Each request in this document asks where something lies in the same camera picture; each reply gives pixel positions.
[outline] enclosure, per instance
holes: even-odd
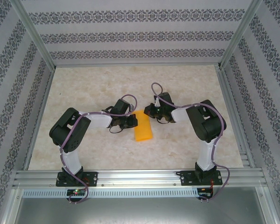
[[[153,82],[175,105],[209,99],[222,114],[226,187],[198,201],[210,186],[176,174],[198,158],[190,122],[150,119],[144,142],[87,131],[79,157],[96,187],[69,204],[51,127],[125,94],[143,110]],[[150,222],[280,223],[280,0],[0,0],[0,223]]]

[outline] orange sponge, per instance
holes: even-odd
[[[150,127],[149,117],[144,114],[144,110],[135,111],[138,120],[138,126],[134,128],[136,141],[144,141],[153,138],[153,132]]]

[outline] patterned wallpaper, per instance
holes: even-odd
[[[0,209],[23,169],[51,73],[9,1],[0,0]]]
[[[219,62],[250,2],[22,1],[56,65]]]
[[[280,217],[280,0],[262,2],[225,72]]]

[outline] beige floor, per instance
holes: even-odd
[[[217,163],[243,167],[214,66],[149,66],[56,69],[30,170],[61,169],[58,147],[49,130],[69,107],[83,112],[114,105],[124,94],[138,99],[138,109],[153,102],[152,82],[160,83],[176,105],[211,100],[227,123],[217,149]],[[111,134],[107,128],[88,130],[78,148],[84,169],[193,168],[199,139],[190,121],[161,125],[151,119],[154,138],[134,140],[133,129]]]

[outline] purple cable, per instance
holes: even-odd
[[[72,195],[70,195],[70,197],[69,197],[69,202],[70,202],[70,203],[78,204],[78,203],[81,203],[81,202],[85,201],[85,200],[87,199],[88,195],[89,195],[89,190],[88,190],[87,184],[86,184],[85,182],[83,182],[82,180],[80,180],[79,178],[77,178],[77,177],[66,167],[65,162],[64,162],[64,159],[63,159],[63,152],[64,152],[64,151],[63,151],[63,148],[64,148],[64,146],[65,146],[66,143],[69,141],[70,136],[71,136],[71,134],[73,133],[73,131],[75,130],[75,128],[76,128],[76,126],[78,125],[79,121],[80,121],[83,117],[85,117],[85,116],[87,116],[87,115],[91,115],[91,114],[103,114],[103,115],[108,115],[108,116],[124,117],[124,116],[127,116],[127,115],[132,114],[132,113],[136,110],[136,108],[137,108],[138,101],[137,101],[136,97],[133,96],[133,95],[131,95],[131,94],[126,94],[126,95],[124,95],[121,99],[123,99],[124,97],[127,97],[127,96],[133,97],[133,98],[135,99],[135,107],[134,107],[129,113],[126,113],[126,114],[112,114],[112,113],[105,113],[105,112],[89,112],[89,113],[84,113],[84,114],[82,114],[80,117],[78,117],[78,119],[76,120],[75,124],[74,124],[73,127],[71,128],[70,133],[66,136],[66,138],[65,138],[65,140],[64,140],[64,142],[63,142],[63,144],[61,145],[61,147],[60,147],[60,159],[61,159],[61,162],[62,162],[62,164],[63,164],[63,166],[64,166],[64,169],[65,169],[66,172],[68,172],[72,177],[74,177],[77,181],[79,181],[81,184],[83,184],[83,185],[85,186],[85,189],[86,189],[86,192],[87,192],[87,193],[86,193],[86,196],[85,196],[84,198],[82,198],[82,199],[81,199],[80,201],[78,201],[78,202],[72,202],[72,201],[70,200],[70,198],[71,198]]]
[[[227,175],[227,178],[226,178],[226,181],[224,182],[223,186],[220,188],[220,190],[210,199],[207,199],[206,197],[203,197],[203,196],[200,196],[202,198],[205,198],[205,201],[210,201],[210,200],[213,200],[214,198],[217,197],[217,195],[224,189],[224,187],[226,186],[227,182],[229,181],[229,178],[230,178],[230,170],[226,167],[226,166],[222,166],[222,165],[218,165],[216,164],[215,160],[214,160],[214,154],[215,154],[215,149],[216,149],[216,144],[217,142],[219,141],[219,139],[222,137],[223,135],[223,131],[224,131],[224,122],[223,122],[223,118],[222,116],[220,115],[220,113],[212,106],[210,105],[207,105],[207,104],[202,104],[202,103],[194,103],[194,104],[189,104],[189,105],[184,105],[184,106],[176,106],[174,104],[171,104],[169,102],[167,102],[166,100],[162,99],[161,97],[159,97],[159,95],[154,91],[154,85],[158,85],[160,88],[161,88],[161,93],[163,92],[163,87],[159,84],[159,83],[152,83],[151,84],[151,89],[154,93],[154,95],[161,101],[163,101],[164,103],[172,106],[172,107],[175,107],[175,108],[185,108],[185,107],[192,107],[192,106],[196,106],[196,105],[201,105],[201,106],[205,106],[207,108],[210,108],[211,110],[213,110],[216,115],[219,117],[220,119],[220,122],[221,122],[221,132],[219,134],[219,136],[217,137],[217,139],[214,141],[214,145],[213,145],[213,149],[211,151],[211,161],[213,162],[213,164],[217,167],[220,167],[220,168],[224,168],[227,170],[228,172],[228,175]]]

